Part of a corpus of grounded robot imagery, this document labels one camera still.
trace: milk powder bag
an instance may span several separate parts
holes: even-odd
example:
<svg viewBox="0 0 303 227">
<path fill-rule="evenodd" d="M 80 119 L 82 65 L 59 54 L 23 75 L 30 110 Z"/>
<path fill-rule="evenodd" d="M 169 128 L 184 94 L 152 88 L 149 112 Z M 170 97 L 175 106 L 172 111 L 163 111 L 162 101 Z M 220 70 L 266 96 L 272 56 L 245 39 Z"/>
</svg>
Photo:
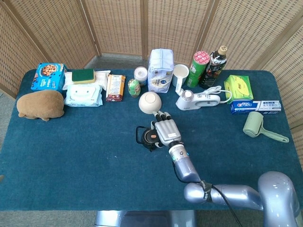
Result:
<svg viewBox="0 0 303 227">
<path fill-rule="evenodd" d="M 151 51 L 148 65 L 148 90 L 167 93 L 174 70 L 174 54 L 169 49 Z"/>
</svg>

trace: dark bottle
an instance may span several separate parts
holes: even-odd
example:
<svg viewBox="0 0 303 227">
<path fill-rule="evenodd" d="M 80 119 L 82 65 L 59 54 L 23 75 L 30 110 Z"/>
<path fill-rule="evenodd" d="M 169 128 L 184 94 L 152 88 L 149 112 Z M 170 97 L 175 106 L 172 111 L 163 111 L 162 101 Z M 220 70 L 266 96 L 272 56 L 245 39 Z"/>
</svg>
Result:
<svg viewBox="0 0 303 227">
<path fill-rule="evenodd" d="M 220 46 L 217 51 L 210 54 L 210 61 L 199 82 L 200 87 L 207 89 L 214 85 L 214 82 L 226 65 L 226 51 L 226 46 Z"/>
</svg>

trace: brown plush toy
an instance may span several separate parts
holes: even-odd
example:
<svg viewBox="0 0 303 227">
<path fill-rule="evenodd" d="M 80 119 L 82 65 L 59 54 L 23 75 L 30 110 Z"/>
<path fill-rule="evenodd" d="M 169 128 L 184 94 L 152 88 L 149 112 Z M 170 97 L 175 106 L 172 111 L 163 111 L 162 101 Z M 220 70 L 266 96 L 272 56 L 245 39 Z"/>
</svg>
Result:
<svg viewBox="0 0 303 227">
<path fill-rule="evenodd" d="M 41 118 L 43 121 L 61 117 L 64 114 L 63 107 L 63 96 L 60 92 L 53 90 L 29 93 L 17 101 L 19 117 Z"/>
</svg>

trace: red lid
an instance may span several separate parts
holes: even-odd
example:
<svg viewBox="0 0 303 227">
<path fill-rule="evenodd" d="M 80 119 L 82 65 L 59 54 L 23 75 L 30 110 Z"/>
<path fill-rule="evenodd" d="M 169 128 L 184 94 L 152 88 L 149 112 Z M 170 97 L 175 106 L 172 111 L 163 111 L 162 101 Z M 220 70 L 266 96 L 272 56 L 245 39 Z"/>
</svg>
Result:
<svg viewBox="0 0 303 227">
<path fill-rule="evenodd" d="M 210 60 L 209 54 L 206 53 L 205 51 L 198 51 L 194 54 L 194 60 L 198 64 L 207 64 Z"/>
</svg>

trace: white bag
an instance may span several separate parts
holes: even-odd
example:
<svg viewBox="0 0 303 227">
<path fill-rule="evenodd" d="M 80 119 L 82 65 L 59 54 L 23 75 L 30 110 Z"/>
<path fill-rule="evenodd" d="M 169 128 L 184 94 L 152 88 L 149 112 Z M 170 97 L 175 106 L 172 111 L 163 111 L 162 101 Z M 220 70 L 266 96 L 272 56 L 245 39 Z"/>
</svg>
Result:
<svg viewBox="0 0 303 227">
<path fill-rule="evenodd" d="M 151 51 L 148 65 L 148 90 L 167 93 L 174 70 L 174 54 L 169 49 Z"/>
<path fill-rule="evenodd" d="M 97 107 L 102 105 L 102 88 L 94 84 L 72 84 L 66 92 L 64 104 L 72 107 Z"/>
</svg>

